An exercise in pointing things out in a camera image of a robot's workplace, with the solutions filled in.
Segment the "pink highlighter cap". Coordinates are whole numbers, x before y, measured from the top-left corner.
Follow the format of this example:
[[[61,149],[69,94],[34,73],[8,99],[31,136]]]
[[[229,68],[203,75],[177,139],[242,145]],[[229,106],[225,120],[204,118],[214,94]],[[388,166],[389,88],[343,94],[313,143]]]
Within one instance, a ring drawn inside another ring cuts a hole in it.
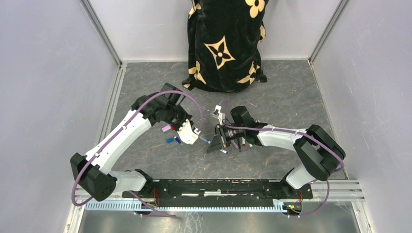
[[[172,129],[172,127],[171,127],[171,125],[167,125],[167,126],[164,126],[163,128],[162,128],[162,132],[167,132],[167,131],[169,131],[169,130],[171,130]]]

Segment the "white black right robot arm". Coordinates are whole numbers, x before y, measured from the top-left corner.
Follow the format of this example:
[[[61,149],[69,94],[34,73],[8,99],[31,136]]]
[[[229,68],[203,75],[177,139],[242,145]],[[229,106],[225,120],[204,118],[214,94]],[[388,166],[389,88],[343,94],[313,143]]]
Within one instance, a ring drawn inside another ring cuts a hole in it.
[[[216,105],[212,116],[218,120],[214,137],[207,152],[223,150],[243,140],[260,147],[277,147],[296,152],[301,165],[293,168],[282,178],[281,193],[287,198],[295,197],[300,188],[314,181],[327,181],[344,169],[345,152],[338,143],[319,125],[307,129],[287,129],[260,122],[251,117],[245,106],[230,111],[233,121],[227,121],[222,108]]]

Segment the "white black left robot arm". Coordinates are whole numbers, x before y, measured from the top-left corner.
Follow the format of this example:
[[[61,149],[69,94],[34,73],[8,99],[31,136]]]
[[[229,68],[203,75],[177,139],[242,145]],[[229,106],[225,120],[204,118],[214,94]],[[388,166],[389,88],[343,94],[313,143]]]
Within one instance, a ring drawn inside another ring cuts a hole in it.
[[[135,191],[141,198],[150,196],[153,185],[144,172],[116,172],[112,167],[136,139],[159,122],[172,126],[181,142],[194,144],[200,131],[194,127],[192,115],[178,103],[184,98],[194,100],[189,94],[165,83],[160,92],[139,97],[120,124],[98,145],[84,155],[75,153],[70,159],[74,177],[72,203],[81,206],[75,198],[79,186],[96,201],[103,201],[112,193],[126,191]]]

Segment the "pink pen clear cap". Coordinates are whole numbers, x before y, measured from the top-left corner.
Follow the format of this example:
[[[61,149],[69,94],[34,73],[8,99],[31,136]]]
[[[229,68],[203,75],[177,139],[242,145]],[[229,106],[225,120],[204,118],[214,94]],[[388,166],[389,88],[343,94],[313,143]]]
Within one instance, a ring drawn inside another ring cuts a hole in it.
[[[236,143],[234,140],[232,140],[231,143],[233,144],[233,146],[234,146],[235,148],[237,148],[237,149],[239,148],[238,145],[237,145],[237,143]]]

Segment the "blue long nib marker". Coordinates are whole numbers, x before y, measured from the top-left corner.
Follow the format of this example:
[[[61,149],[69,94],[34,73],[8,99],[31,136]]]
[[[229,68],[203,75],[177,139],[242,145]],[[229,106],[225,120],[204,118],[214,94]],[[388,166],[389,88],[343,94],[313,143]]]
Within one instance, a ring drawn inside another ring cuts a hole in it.
[[[206,145],[208,146],[206,149],[207,153],[211,153],[213,151],[217,151],[219,150],[220,152],[224,153],[224,154],[228,154],[228,151],[226,151],[223,148],[223,144],[220,141],[219,138],[214,138],[212,141],[208,140],[207,138],[204,138],[202,136],[199,137],[201,140],[203,140],[204,142],[206,142]]]

